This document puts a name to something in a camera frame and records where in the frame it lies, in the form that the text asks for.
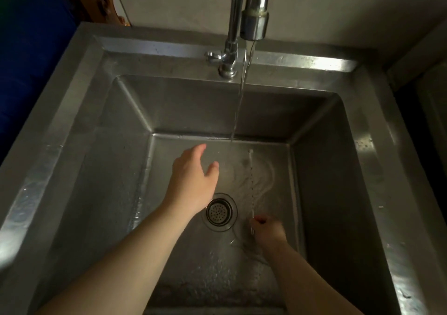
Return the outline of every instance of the sink drain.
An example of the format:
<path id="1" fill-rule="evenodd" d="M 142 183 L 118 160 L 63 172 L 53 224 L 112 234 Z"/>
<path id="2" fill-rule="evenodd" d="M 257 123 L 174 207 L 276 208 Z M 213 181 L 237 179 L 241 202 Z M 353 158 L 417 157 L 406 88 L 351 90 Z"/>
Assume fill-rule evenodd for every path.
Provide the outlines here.
<path id="1" fill-rule="evenodd" d="M 230 196 L 224 193 L 214 194 L 213 199 L 202 214 L 205 225 L 214 231 L 230 229 L 236 218 L 236 204 Z"/>

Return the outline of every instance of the faucet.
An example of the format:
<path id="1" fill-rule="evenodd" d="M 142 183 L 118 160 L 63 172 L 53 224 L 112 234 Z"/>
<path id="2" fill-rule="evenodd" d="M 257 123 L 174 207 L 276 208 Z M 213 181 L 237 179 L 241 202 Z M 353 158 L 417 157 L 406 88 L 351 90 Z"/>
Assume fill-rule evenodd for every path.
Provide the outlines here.
<path id="1" fill-rule="evenodd" d="M 238 33 L 246 41 L 259 41 L 265 37 L 269 21 L 268 0 L 246 0 L 245 10 L 242 11 L 243 1 L 231 0 L 230 23 L 224 51 L 206 53 L 208 62 L 218 63 L 219 74 L 226 79 L 234 78 L 237 73 L 235 63 Z"/>

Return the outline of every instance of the forearm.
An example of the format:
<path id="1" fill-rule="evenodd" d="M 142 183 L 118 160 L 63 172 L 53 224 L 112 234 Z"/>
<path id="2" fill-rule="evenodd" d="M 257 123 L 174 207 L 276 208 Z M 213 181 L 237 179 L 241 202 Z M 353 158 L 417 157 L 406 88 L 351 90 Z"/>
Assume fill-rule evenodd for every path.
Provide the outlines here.
<path id="1" fill-rule="evenodd" d="M 142 314 L 189 221 L 177 214 L 162 204 L 38 314 Z"/>
<path id="2" fill-rule="evenodd" d="M 361 315 L 287 243 L 265 251 L 289 314 Z"/>

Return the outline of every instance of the blue cloth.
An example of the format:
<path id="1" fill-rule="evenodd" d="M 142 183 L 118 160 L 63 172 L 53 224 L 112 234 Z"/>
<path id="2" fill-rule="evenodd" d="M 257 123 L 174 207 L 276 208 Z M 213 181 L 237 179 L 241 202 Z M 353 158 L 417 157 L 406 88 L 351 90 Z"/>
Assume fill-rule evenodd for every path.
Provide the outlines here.
<path id="1" fill-rule="evenodd" d="M 9 13 L 0 34 L 0 163 L 77 27 L 67 0 L 16 0 Z"/>

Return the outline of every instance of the sink basin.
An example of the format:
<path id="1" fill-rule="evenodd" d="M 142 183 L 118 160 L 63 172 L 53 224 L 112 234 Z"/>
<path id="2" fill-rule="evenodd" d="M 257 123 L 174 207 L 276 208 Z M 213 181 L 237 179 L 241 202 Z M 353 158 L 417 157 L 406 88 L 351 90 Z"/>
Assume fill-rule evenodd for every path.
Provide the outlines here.
<path id="1" fill-rule="evenodd" d="M 219 78 L 203 57 L 220 43 L 81 26 L 0 168 L 2 310 L 32 312 L 99 260 L 160 204 L 173 160 L 199 143 L 231 203 L 189 223 L 148 314 L 283 313 L 252 212 L 279 217 L 288 242 L 365 314 L 429 308 L 418 276 L 443 282 L 446 229 L 431 190 L 412 185 L 428 187 L 418 163 L 405 166 L 411 143 L 405 158 L 396 150 L 408 134 L 367 53 L 260 42 L 231 141 L 240 77 Z"/>

